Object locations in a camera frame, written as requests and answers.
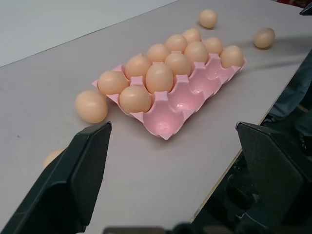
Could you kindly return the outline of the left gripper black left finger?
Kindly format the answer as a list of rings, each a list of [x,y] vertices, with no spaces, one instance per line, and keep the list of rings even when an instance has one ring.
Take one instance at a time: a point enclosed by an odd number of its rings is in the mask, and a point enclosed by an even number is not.
[[[78,234],[90,224],[112,124],[78,132],[40,174],[0,234]]]

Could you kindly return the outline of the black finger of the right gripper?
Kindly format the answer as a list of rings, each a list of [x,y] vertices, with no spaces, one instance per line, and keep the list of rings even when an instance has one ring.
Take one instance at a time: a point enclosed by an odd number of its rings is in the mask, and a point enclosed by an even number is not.
[[[302,16],[312,16],[312,4],[308,4],[299,14]]]

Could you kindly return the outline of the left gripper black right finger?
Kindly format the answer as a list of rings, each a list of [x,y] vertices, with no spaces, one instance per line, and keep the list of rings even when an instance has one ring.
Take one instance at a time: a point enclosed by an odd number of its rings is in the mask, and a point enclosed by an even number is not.
[[[312,234],[312,161],[283,132],[236,124],[251,180],[278,234]]]

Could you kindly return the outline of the pink plastic egg tray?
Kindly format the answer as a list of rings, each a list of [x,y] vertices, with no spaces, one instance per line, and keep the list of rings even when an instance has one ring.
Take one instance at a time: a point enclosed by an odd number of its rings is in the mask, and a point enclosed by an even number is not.
[[[215,95],[223,84],[230,81],[242,67],[231,66],[223,68],[220,55],[208,53],[208,61],[191,63],[192,71],[187,75],[173,75],[173,88],[170,92],[149,93],[145,78],[125,75],[125,65],[120,65],[112,71],[119,71],[127,78],[129,86],[143,87],[152,98],[152,106],[147,112],[125,113],[119,104],[120,94],[106,95],[123,113],[140,121],[154,136],[165,140],[176,134],[185,121],[197,112],[205,101]]]

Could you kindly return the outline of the tan egg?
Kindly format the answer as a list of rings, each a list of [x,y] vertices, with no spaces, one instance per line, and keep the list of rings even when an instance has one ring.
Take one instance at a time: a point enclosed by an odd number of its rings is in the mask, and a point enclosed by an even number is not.
[[[98,79],[97,86],[103,95],[120,94],[129,86],[127,78],[119,71],[104,72]]]
[[[125,65],[125,75],[128,79],[138,76],[145,78],[151,65],[152,63],[144,55],[134,56]]]
[[[146,57],[150,62],[164,62],[170,54],[164,44],[154,44],[146,52]]]
[[[231,66],[242,67],[244,64],[242,50],[235,45],[228,46],[221,52],[220,61],[223,68],[230,68]]]
[[[76,97],[76,111],[88,123],[100,123],[108,114],[105,97],[94,90],[85,90]]]
[[[208,52],[204,44],[200,41],[193,41],[187,45],[184,51],[184,55],[187,59],[193,62],[203,62],[208,61]]]
[[[223,51],[223,44],[219,38],[211,37],[203,40],[202,43],[208,53],[220,55]]]
[[[214,28],[217,23],[218,17],[211,9],[203,10],[199,15],[199,23],[205,28]]]
[[[202,40],[200,32],[195,28],[191,28],[191,29],[184,31],[182,33],[182,35],[186,39],[188,44],[190,44],[194,41],[201,41]]]
[[[44,163],[43,163],[43,169],[45,169],[58,155],[60,155],[63,151],[65,150],[65,148],[62,149],[58,149],[55,150],[53,152],[51,152],[47,158],[45,159]]]
[[[253,43],[257,48],[265,49],[270,47],[274,41],[275,31],[271,28],[264,28],[255,35]]]
[[[147,112],[152,106],[152,98],[141,86],[129,86],[119,96],[121,109],[129,113]]]
[[[148,69],[145,83],[149,93],[167,91],[173,88],[172,70],[164,63],[153,63]]]
[[[181,34],[175,34],[170,36],[166,42],[165,47],[170,51],[182,52],[184,53],[185,48],[187,47],[187,40]]]
[[[192,71],[191,63],[187,57],[182,53],[169,54],[164,63],[172,70],[174,76],[187,75],[189,76]]]

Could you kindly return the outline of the dark grey robot body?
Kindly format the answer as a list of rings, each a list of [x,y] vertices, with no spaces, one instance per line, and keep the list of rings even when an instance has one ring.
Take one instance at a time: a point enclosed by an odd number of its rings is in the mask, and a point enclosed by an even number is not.
[[[312,83],[312,49],[309,51],[292,80],[269,111],[265,122],[278,122],[287,117],[300,104]],[[312,109],[297,119],[301,148],[307,156],[312,156]]]

